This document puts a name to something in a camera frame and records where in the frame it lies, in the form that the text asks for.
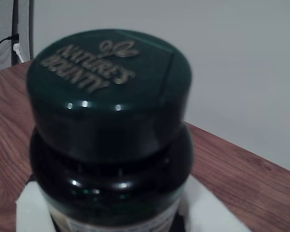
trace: nature's bounty logo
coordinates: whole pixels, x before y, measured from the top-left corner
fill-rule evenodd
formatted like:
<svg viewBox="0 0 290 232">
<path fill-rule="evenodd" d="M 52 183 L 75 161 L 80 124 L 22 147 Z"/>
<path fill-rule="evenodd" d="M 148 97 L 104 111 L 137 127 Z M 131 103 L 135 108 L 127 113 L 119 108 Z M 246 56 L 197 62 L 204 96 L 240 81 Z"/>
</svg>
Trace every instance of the nature's bounty logo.
<svg viewBox="0 0 290 232">
<path fill-rule="evenodd" d="M 122 41 L 113 45 L 111 40 L 104 40 L 99 45 L 100 54 L 95 55 L 70 44 L 58 49 L 40 64 L 70 84 L 92 93 L 97 89 L 108 87 L 111 83 L 120 85 L 135 77 L 134 71 L 103 59 L 110 56 L 122 58 L 136 56 L 139 51 L 132 49 L 133 46 L 134 41 Z"/>
<path fill-rule="evenodd" d="M 123 41 L 116 43 L 113 46 L 111 40 L 104 40 L 100 43 L 99 49 L 101 54 L 98 55 L 99 58 L 117 56 L 117 57 L 133 57 L 139 54 L 136 49 L 130 49 L 134 46 L 134 41 Z"/>
</svg>

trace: power cord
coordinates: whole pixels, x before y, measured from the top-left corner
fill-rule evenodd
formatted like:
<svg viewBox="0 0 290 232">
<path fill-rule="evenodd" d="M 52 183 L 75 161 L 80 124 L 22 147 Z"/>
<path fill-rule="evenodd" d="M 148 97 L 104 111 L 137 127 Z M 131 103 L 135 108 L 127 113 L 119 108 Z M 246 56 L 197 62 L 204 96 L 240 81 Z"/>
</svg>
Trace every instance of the power cord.
<svg viewBox="0 0 290 232">
<path fill-rule="evenodd" d="M 25 61 L 24 61 L 23 57 L 22 57 L 21 54 L 20 54 L 19 43 L 15 43 L 15 44 L 13 45 L 13 50 L 16 52 L 16 55 L 18 56 L 20 62 L 21 62 L 21 63 L 24 63 Z"/>
<path fill-rule="evenodd" d="M 15 34 L 15 35 L 12 35 L 12 36 L 9 36 L 9 37 L 6 37 L 5 39 L 1 40 L 0 41 L 0 44 L 6 40 L 19 40 L 19 34 Z"/>
</svg>

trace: dark green bottle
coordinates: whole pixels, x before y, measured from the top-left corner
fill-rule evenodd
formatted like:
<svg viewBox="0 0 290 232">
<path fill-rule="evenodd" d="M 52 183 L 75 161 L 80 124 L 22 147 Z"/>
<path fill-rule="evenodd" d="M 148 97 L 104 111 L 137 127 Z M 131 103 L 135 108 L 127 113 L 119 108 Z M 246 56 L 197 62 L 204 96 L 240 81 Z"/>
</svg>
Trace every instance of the dark green bottle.
<svg viewBox="0 0 290 232">
<path fill-rule="evenodd" d="M 94 30 L 50 45 L 27 88 L 33 173 L 62 232 L 167 232 L 192 167 L 191 72 L 156 37 Z"/>
</svg>

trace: green bottle cap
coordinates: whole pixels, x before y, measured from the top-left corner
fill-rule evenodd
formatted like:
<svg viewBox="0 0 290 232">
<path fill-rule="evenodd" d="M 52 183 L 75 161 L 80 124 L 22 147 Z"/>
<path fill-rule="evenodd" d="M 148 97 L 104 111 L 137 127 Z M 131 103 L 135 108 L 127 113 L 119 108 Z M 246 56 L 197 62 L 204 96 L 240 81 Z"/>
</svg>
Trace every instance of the green bottle cap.
<svg viewBox="0 0 290 232">
<path fill-rule="evenodd" d="M 187 60 L 169 43 L 105 29 L 42 51 L 27 89 L 45 142 L 76 160 L 113 163 L 145 158 L 176 137 L 190 83 Z"/>
</svg>

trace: leaf logo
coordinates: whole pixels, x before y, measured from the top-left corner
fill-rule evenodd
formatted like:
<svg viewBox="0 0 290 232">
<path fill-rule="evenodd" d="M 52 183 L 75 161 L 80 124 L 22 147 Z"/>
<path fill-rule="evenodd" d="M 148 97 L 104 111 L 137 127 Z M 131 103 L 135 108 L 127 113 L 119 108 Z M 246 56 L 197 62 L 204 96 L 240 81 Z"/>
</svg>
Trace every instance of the leaf logo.
<svg viewBox="0 0 290 232">
<path fill-rule="evenodd" d="M 127 40 L 118 42 L 113 46 L 111 40 L 104 40 L 99 44 L 99 49 L 101 54 L 98 55 L 98 58 L 103 57 L 133 57 L 138 55 L 140 52 L 136 49 L 130 49 L 134 46 L 134 41 Z"/>
</svg>

